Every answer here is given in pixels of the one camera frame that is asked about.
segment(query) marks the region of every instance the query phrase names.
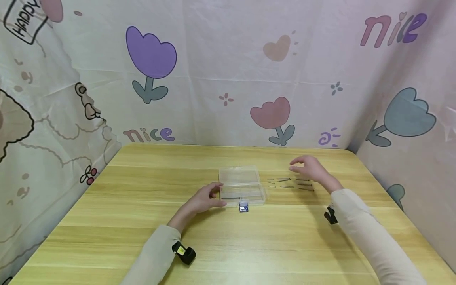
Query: beige sleeve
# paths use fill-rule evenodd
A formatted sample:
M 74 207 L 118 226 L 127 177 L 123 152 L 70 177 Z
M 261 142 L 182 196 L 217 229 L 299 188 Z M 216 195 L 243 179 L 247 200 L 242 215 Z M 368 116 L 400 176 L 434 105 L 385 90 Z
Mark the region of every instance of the beige sleeve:
M 121 285 L 157 285 L 174 259 L 172 246 L 180 241 L 175 228 L 159 226 L 144 244 L 143 249 Z
M 331 198 L 334 215 L 342 230 L 367 258 L 380 284 L 427 284 L 409 257 L 358 195 L 349 189 L 341 189 L 334 191 Z

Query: wooden table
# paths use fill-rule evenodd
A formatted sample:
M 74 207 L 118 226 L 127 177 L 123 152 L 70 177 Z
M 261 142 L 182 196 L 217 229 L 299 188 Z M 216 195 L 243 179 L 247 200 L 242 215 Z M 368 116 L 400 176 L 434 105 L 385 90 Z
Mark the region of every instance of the wooden table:
M 378 284 L 357 247 L 323 217 L 330 197 L 320 185 L 315 192 L 268 187 L 268 178 L 294 177 L 288 163 L 302 154 L 318 157 L 371 207 L 429 284 L 456 284 L 349 151 L 143 144 L 120 150 L 11 284 L 119 284 L 154 230 L 198 188 L 218 181 L 220 167 L 248 165 L 259 169 L 266 205 L 197 216 L 183 234 L 197 258 L 189 268 L 176 258 L 162 284 Z

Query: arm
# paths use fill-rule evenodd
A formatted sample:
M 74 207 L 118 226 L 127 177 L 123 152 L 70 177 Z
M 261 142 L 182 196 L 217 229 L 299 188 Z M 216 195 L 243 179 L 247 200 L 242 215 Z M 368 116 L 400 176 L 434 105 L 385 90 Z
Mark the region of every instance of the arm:
M 169 223 L 161 225 L 144 244 L 141 253 L 124 277 L 121 285 L 156 285 L 161 282 L 174 259 L 172 246 L 180 241 L 186 225 L 198 213 L 212 207 L 223 207 L 225 201 L 215 200 L 222 183 L 201 188 L 177 210 Z
M 315 157 L 302 156 L 291 162 L 304 163 L 304 167 L 290 170 L 320 183 L 331 195 L 336 218 L 346 235 L 361 250 L 371 264 L 382 285 L 427 284 L 386 229 L 375 219 L 369 207 L 321 166 Z

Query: small card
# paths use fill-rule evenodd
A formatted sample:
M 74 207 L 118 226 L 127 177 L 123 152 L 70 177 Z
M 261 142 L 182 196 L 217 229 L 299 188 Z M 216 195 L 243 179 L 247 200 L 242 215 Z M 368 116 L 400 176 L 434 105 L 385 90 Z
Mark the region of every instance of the small card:
M 249 204 L 247 202 L 239 203 L 239 212 L 244 213 L 249 211 Z

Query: hand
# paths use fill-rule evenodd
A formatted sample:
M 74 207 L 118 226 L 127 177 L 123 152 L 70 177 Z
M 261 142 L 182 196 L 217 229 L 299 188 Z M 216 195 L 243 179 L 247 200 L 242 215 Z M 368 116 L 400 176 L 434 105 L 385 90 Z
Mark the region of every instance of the hand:
M 303 155 L 293 159 L 290 164 L 303 163 L 303 167 L 291 166 L 290 170 L 320 183 L 328 193 L 343 189 L 342 184 L 321 165 L 317 158 Z
M 290 162 L 290 165 L 294 165 L 296 163 L 303 163 L 304 166 L 291 166 L 290 170 L 299 173 L 305 178 L 309 178 L 315 182 L 320 183 L 325 178 L 330 176 L 328 171 L 320 164 L 316 157 L 310 155 L 303 155 L 293 159 Z
M 225 201 L 215 199 L 215 193 L 220 191 L 220 186 L 222 185 L 223 183 L 212 182 L 198 190 L 195 195 L 177 210 L 169 221 L 168 226 L 182 233 L 185 226 L 197 213 L 205 212 L 212 207 L 226 206 L 227 203 Z
M 216 193 L 220 191 L 220 186 L 223 186 L 223 183 L 212 182 L 202 187 L 184 206 L 195 213 L 202 213 L 213 207 L 226 206 L 226 201 L 215 199 Z

